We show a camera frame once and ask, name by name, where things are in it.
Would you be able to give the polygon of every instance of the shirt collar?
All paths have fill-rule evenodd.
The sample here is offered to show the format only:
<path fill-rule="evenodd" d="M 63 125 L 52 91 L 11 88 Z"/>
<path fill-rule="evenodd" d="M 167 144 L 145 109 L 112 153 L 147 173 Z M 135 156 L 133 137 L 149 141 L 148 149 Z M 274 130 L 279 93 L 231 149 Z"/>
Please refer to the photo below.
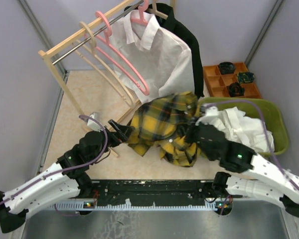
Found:
<path fill-rule="evenodd" d="M 139 11 L 133 10 L 124 17 L 123 23 L 124 30 L 126 32 L 127 44 L 135 43 L 137 47 L 141 46 L 146 50 L 150 50 L 151 45 L 154 41 L 154 37 L 158 29 L 160 28 L 155 15 L 144 12 L 144 18 L 149 23 L 147 24 L 147 26 L 144 26 L 145 30 L 141 39 L 139 39 L 133 31 L 131 17 L 139 18 Z"/>

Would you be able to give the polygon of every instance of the metal rod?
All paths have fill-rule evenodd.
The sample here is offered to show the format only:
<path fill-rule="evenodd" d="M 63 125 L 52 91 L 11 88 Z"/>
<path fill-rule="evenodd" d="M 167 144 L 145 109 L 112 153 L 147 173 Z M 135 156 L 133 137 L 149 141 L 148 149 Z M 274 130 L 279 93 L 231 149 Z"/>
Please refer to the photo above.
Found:
<path fill-rule="evenodd" d="M 261 31 L 260 31 L 253 47 L 251 48 L 251 50 L 250 50 L 250 52 L 249 52 L 249 54 L 248 54 L 248 56 L 245 60 L 245 65 L 247 67 L 249 67 L 249 64 L 250 64 L 251 60 L 253 59 L 254 55 L 256 54 L 258 47 L 262 43 L 269 27 L 273 23 L 273 20 L 275 19 L 275 17 L 277 15 L 279 9 L 281 8 L 283 2 L 284 2 L 284 0 L 277 0 L 274 7 L 273 7 L 273 9 L 271 10 L 271 12 L 270 12 L 263 28 L 261 29 Z"/>
<path fill-rule="evenodd" d="M 31 22 L 34 30 L 36 31 L 38 37 L 42 41 L 43 45 L 46 49 L 50 49 L 53 47 L 53 44 L 47 37 L 46 32 L 43 30 L 42 26 L 40 25 L 38 19 L 35 17 L 32 9 L 30 8 L 28 2 L 26 0 L 17 0 L 17 2 L 20 4 L 21 8 L 23 9 L 25 15 L 28 17 L 29 21 Z M 52 60 L 57 59 L 59 57 L 58 54 L 52 57 Z M 61 75 L 65 75 L 66 69 L 62 62 L 60 62 L 58 65 L 56 65 L 57 70 L 60 72 Z"/>
<path fill-rule="evenodd" d="M 118 15 L 117 17 L 115 17 L 114 19 L 112 19 L 111 21 L 109 21 L 109 24 L 112 25 L 114 22 L 118 21 L 122 16 L 128 14 L 129 12 L 131 12 L 132 10 L 134 10 L 135 8 L 137 8 L 142 2 L 144 2 L 144 0 L 139 1 L 138 3 L 134 4 L 133 6 L 131 6 L 130 8 L 128 8 L 126 11 L 123 11 L 120 15 Z M 95 33 L 93 33 L 93 36 L 96 36 L 98 34 L 100 34 L 102 31 L 104 31 L 106 29 L 106 26 L 101 27 L 98 31 L 96 31 Z M 58 58 L 56 61 L 54 61 L 52 64 L 55 65 L 58 62 L 60 62 L 61 60 L 63 60 L 65 57 L 67 57 L 68 55 L 70 55 L 72 52 L 76 51 L 77 49 L 79 49 L 81 46 L 83 46 L 85 43 L 87 43 L 89 40 L 91 40 L 91 37 L 86 38 L 84 41 L 82 41 L 80 44 L 76 45 L 75 47 L 73 47 L 71 50 L 69 50 L 68 52 L 66 52 L 65 54 L 63 54 L 62 56 L 60 56 L 60 58 Z"/>

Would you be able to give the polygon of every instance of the metal table surface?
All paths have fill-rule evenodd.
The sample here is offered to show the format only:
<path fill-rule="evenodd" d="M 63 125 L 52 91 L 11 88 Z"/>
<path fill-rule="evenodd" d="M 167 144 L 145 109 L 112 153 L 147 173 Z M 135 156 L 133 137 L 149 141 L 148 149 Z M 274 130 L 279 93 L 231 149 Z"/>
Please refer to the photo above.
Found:
<path fill-rule="evenodd" d="M 234 201 L 228 216 L 199 211 L 93 212 L 65 217 L 41 211 L 22 239 L 287 239 L 280 208 L 261 201 Z"/>

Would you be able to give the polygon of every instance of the small white object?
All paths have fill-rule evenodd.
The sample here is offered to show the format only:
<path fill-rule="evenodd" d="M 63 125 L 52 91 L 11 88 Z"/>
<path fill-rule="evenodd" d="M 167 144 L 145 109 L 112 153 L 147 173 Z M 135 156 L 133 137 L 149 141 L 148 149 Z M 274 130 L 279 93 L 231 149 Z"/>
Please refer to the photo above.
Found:
<path fill-rule="evenodd" d="M 90 115 L 90 117 L 93 118 L 93 119 L 95 119 L 95 120 L 97 120 L 97 121 L 99 121 L 99 113 L 97 113 L 97 112 L 93 112 Z M 92 129 L 93 131 L 100 131 L 101 130 L 101 127 L 97 123 L 95 123 L 94 121 L 92 121 L 90 119 L 87 122 L 87 126 L 90 129 Z"/>
<path fill-rule="evenodd" d="M 199 123 L 209 124 L 219 116 L 219 111 L 217 107 L 210 107 L 206 110 L 205 115 L 200 117 L 195 125 L 198 126 Z"/>

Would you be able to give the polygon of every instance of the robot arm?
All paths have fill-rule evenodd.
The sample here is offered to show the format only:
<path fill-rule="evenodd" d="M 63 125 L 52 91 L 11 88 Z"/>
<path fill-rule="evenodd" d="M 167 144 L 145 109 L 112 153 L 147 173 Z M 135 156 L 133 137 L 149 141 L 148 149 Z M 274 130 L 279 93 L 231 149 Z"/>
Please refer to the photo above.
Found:
<path fill-rule="evenodd" d="M 92 164 L 89 162 L 100 157 L 103 149 L 107 152 L 109 147 L 127 141 L 133 131 L 132 127 L 119 125 L 112 120 L 109 124 L 116 132 L 109 132 L 104 128 L 104 131 L 87 133 L 44 172 L 11 191 L 0 191 L 0 226 L 3 233 L 19 228 L 25 220 L 48 206 L 90 194 L 92 181 L 85 171 L 89 169 L 89 165 L 98 161 L 95 160 Z"/>
<path fill-rule="evenodd" d="M 254 178 L 246 180 L 218 172 L 213 183 L 216 195 L 241 195 L 264 200 L 299 217 L 299 177 L 281 170 L 253 149 L 225 138 L 214 126 L 194 119 L 187 132 L 187 142 L 197 142 L 207 158 L 219 160 L 229 172 Z"/>
<path fill-rule="evenodd" d="M 0 226 L 3 233 L 19 228 L 25 220 L 50 205 L 68 198 L 84 198 L 91 193 L 92 182 L 85 171 L 98 161 L 90 162 L 99 157 L 100 152 L 127 141 L 133 131 L 132 127 L 112 120 L 109 123 L 116 132 L 104 128 L 104 131 L 87 133 L 44 172 L 18 188 L 5 193 L 0 191 Z M 264 200 L 299 217 L 299 190 L 290 181 L 292 179 L 299 185 L 298 176 L 288 173 L 286 177 L 277 166 L 254 150 L 228 141 L 223 132 L 197 119 L 189 126 L 186 141 L 197 143 L 209 160 L 219 160 L 219 165 L 227 171 L 256 179 L 246 180 L 218 172 L 211 186 L 213 195 L 241 195 Z"/>

